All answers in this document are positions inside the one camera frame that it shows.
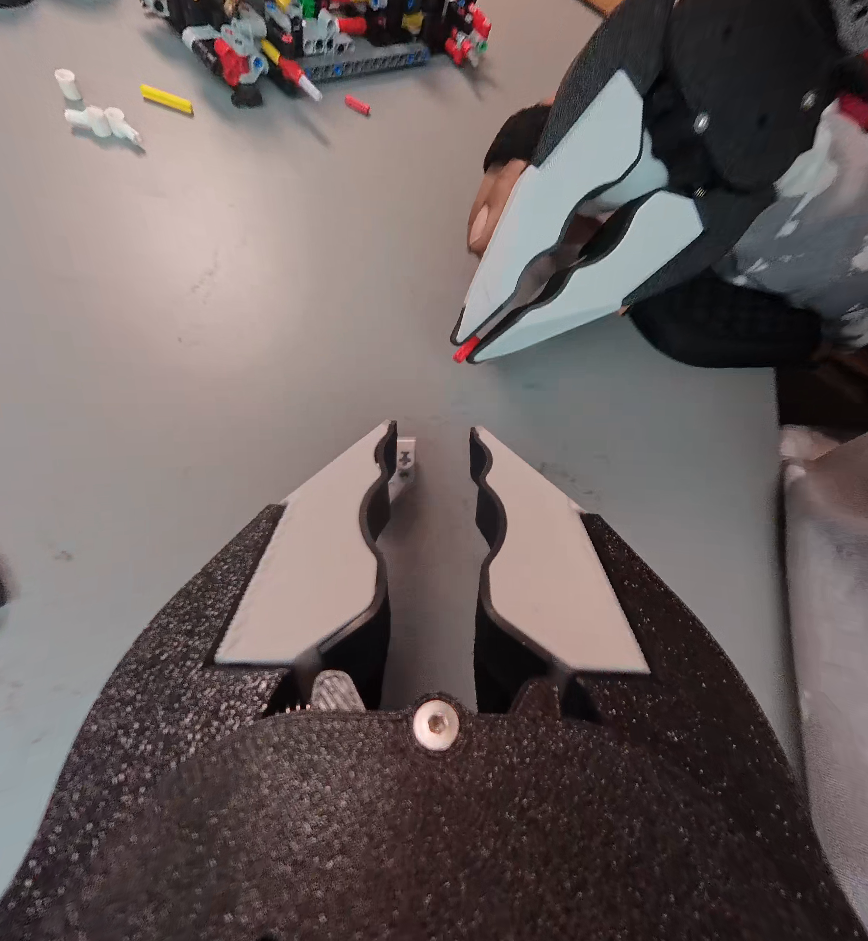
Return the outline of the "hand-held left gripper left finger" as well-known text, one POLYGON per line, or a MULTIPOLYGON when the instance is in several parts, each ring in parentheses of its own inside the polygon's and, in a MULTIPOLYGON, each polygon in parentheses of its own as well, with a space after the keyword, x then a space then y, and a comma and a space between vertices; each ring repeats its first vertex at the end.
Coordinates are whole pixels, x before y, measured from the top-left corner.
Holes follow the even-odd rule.
POLYGON ((378 709, 392 627, 377 540, 391 517, 396 457, 397 423, 382 421, 278 505, 216 666, 287 669, 302 702, 320 673, 341 671, 378 709))

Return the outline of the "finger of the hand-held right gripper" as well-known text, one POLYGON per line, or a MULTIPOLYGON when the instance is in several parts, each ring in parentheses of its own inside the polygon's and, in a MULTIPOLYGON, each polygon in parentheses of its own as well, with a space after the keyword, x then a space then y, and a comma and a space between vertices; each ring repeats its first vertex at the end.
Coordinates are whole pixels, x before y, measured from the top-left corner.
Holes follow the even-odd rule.
POLYGON ((669 193, 647 147, 643 110, 627 72, 612 72, 595 90, 569 76, 480 259, 451 337, 456 347, 571 265, 617 209, 669 193))
POLYGON ((629 297, 703 232, 691 198, 651 193, 617 209, 571 265, 506 312, 469 347, 470 363, 544 343, 625 307, 629 297))

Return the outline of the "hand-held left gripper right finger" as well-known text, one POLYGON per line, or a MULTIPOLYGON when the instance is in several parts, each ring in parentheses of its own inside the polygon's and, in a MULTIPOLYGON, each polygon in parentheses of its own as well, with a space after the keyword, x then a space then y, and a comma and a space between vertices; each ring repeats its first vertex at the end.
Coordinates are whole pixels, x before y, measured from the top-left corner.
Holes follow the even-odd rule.
POLYGON ((469 444, 487 543, 473 646, 478 711, 510 712, 521 689, 543 679, 566 712, 592 712, 581 679, 650 679, 588 514, 484 427, 471 429, 469 444))

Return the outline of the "grey angled connector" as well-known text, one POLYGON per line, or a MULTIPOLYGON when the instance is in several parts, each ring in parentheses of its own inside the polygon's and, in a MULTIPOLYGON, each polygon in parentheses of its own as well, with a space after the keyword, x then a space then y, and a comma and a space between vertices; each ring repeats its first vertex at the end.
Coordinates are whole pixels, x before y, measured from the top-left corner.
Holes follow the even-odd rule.
POLYGON ((393 505, 410 489, 417 475, 417 438, 399 437, 396 441, 395 465, 389 480, 389 501, 393 505))

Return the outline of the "toy car chassis model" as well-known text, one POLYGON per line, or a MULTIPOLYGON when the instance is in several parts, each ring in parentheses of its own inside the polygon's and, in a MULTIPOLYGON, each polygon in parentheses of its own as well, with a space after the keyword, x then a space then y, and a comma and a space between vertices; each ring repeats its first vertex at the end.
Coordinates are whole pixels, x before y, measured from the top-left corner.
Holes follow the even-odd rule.
POLYGON ((472 1, 141 1, 222 86, 231 105, 263 104, 270 80, 322 100, 322 86, 419 68, 442 57, 475 69, 492 23, 472 1))

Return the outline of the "grey desk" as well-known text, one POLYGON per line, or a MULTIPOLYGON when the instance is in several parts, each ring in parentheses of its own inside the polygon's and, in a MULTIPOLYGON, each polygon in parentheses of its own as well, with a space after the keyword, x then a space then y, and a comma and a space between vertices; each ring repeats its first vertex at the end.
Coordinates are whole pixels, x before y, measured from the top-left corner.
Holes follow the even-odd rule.
POLYGON ((266 82, 253 110, 138 2, 0 10, 0 896, 138 633, 265 505, 384 420, 418 447, 380 544, 384 707, 437 691, 475 703, 487 547, 468 442, 482 425, 690 607, 799 766, 772 373, 682 366, 624 317, 451 360, 484 154, 599 22, 581 2, 483 8, 476 70, 433 61, 321 102, 266 82), (57 68, 83 100, 63 98, 57 68), (65 109, 91 105, 121 109, 143 149, 72 129, 65 109))

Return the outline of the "person's right hand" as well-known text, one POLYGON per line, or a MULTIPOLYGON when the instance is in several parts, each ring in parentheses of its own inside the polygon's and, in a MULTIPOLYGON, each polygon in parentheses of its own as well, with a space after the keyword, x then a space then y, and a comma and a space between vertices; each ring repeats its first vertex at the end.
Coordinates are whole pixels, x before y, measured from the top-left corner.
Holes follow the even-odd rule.
POLYGON ((485 254, 510 194, 529 166, 526 161, 513 159, 502 165, 495 164, 485 172, 467 226, 467 249, 477 259, 485 254))

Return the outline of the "person's grey hoodie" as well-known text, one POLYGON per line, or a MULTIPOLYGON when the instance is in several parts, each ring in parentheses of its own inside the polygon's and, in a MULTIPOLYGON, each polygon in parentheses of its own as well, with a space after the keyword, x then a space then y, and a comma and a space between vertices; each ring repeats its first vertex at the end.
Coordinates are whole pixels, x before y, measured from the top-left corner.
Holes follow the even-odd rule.
POLYGON ((868 933, 868 431, 780 440, 783 566, 819 840, 868 933))

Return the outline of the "yellow axle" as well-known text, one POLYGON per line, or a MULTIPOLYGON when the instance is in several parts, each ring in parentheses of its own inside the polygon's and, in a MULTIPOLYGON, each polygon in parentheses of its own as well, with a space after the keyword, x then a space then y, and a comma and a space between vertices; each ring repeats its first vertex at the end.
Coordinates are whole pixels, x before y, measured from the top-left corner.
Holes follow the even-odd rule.
POLYGON ((187 98, 148 84, 141 84, 139 91, 142 99, 148 103, 188 117, 194 116, 194 105, 187 98))

